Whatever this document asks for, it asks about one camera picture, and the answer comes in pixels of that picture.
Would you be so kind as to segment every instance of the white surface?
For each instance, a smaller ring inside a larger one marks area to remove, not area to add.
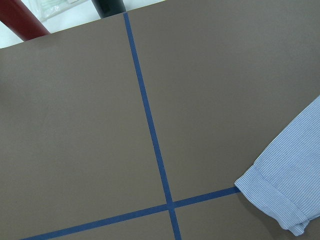
[[[123,0],[123,3],[125,5],[125,9],[129,11],[162,1],[163,0]],[[22,0],[22,2],[28,8],[30,8],[28,0]],[[52,18],[49,18],[42,24],[46,27],[46,29],[49,30],[50,33],[55,33],[98,19],[100,19],[100,17],[93,3],[91,0],[88,0],[64,12],[61,12]],[[9,47],[18,43],[22,43],[22,40],[2,22],[0,22],[0,48]]]

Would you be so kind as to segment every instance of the blue striped sleeve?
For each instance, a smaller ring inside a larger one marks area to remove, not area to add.
[[[262,152],[235,185],[295,236],[320,216],[320,96]]]

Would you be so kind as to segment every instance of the striped fabric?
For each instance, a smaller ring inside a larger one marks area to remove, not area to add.
[[[320,216],[320,96],[262,152],[235,185],[295,236]]]

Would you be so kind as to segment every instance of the blue line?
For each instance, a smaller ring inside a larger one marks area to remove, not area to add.
[[[183,206],[196,204],[196,203],[200,203],[200,202],[203,202],[203,201],[216,199],[216,198],[220,198],[220,197],[224,197],[224,196],[231,195],[231,194],[236,194],[236,193],[240,193],[240,190],[236,186],[234,186],[234,187],[230,187],[230,188],[227,188],[227,189],[214,191],[214,192],[206,193],[206,194],[203,194],[203,195],[194,196],[194,197],[190,197],[190,198],[187,198],[187,199],[175,201],[173,203],[173,206],[175,208],[180,208],[180,207],[183,207]]]
[[[130,219],[135,219],[135,218],[139,218],[139,217],[143,217],[143,216],[147,216],[147,215],[151,215],[151,214],[160,213],[160,212],[163,212],[166,210],[168,210],[168,207],[166,204],[154,206],[154,207],[146,208],[146,209],[139,210],[139,211],[134,211],[134,212],[130,212],[130,213],[126,213],[126,214],[122,214],[122,215],[118,215],[118,216],[113,216],[113,217],[109,217],[109,218],[98,220],[98,221],[85,223],[85,224],[78,225],[78,226],[72,226],[72,227],[61,229],[58,231],[52,231],[52,232],[48,232],[48,233],[37,235],[37,236],[23,238],[21,240],[53,239],[53,238],[57,238],[57,237],[61,237],[61,236],[69,235],[69,234],[82,232],[82,231],[89,230],[89,229],[95,229],[98,227],[123,222],[123,221],[130,220]]]
[[[143,79],[141,68],[140,68],[138,53],[136,50],[135,40],[134,40],[134,36],[132,33],[128,13],[125,12],[123,14],[123,17],[124,17],[124,22],[125,22],[126,33],[128,35],[128,40],[129,40],[129,44],[130,44],[130,48],[131,48],[131,54],[132,54],[132,58],[133,58],[135,72],[136,72],[136,76],[137,76],[138,83],[139,83],[139,88],[140,88],[140,92],[141,92],[144,111],[145,111],[146,119],[147,119],[148,126],[149,126],[149,131],[150,131],[150,135],[151,135],[151,139],[152,139],[152,143],[153,143],[155,158],[156,158],[156,161],[158,164],[159,173],[160,173],[160,177],[161,177],[161,181],[162,181],[165,200],[166,200],[166,203],[167,203],[168,209],[169,209],[169,214],[170,214],[174,237],[175,237],[175,240],[181,240],[181,234],[180,234],[180,230],[179,230],[177,216],[176,216],[175,208],[173,207],[173,200],[172,200],[172,196],[171,196],[171,192],[170,192],[170,188],[169,188],[165,165],[164,165],[164,161],[162,159],[162,155],[161,155],[161,151],[160,151],[160,146],[159,146],[159,142],[158,142],[158,138],[157,138],[155,124],[154,124],[152,114],[151,114],[151,109],[150,109],[148,96],[147,96],[147,92],[146,92],[146,87],[145,87],[144,79]]]

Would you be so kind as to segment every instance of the sleeve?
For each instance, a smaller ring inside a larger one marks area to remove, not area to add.
[[[295,236],[320,216],[320,96],[262,152],[235,185]]]

